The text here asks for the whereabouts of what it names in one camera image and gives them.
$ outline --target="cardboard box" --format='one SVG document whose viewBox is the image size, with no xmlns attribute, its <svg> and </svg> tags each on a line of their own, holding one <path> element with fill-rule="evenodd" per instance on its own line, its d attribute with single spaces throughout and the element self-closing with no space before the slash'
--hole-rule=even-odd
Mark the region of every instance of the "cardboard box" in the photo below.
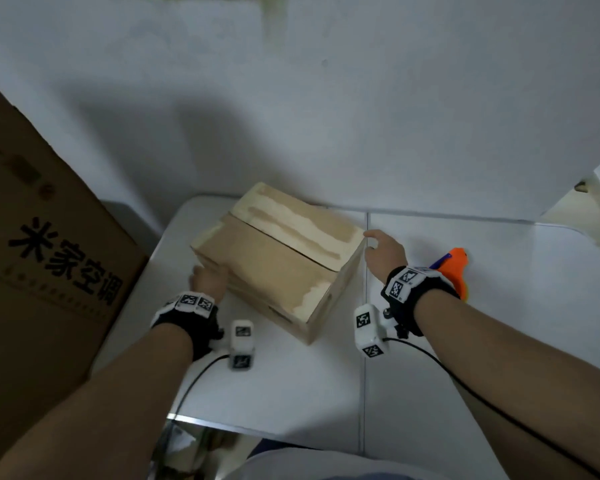
<svg viewBox="0 0 600 480">
<path fill-rule="evenodd" d="M 86 378 L 145 263 L 0 94 L 0 457 Z"/>
<path fill-rule="evenodd" d="M 234 294 L 310 344 L 360 262 L 362 234 L 259 183 L 191 246 L 204 266 L 231 268 Z"/>
</svg>

